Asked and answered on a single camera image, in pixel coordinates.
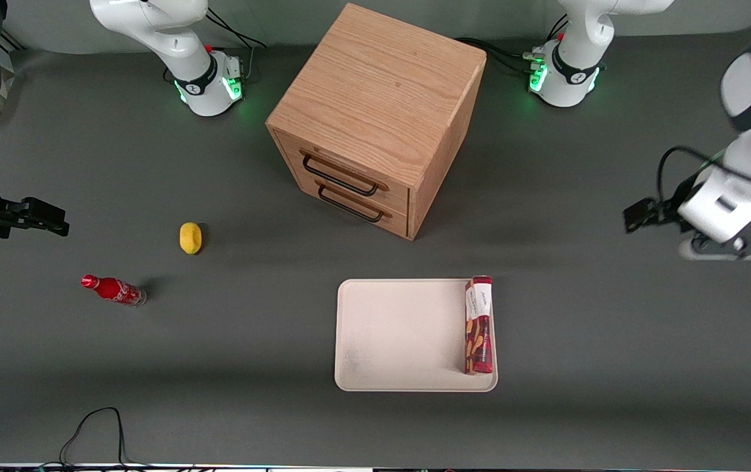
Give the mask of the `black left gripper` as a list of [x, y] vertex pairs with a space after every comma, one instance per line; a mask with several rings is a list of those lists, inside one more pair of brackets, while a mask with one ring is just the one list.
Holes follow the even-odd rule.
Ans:
[[676, 225], [680, 232], [694, 231], [693, 224], [688, 223], [678, 210], [698, 191], [699, 174], [691, 174], [677, 185], [669, 199], [657, 201], [644, 198], [623, 210], [623, 223], [626, 234], [631, 234], [643, 227]]

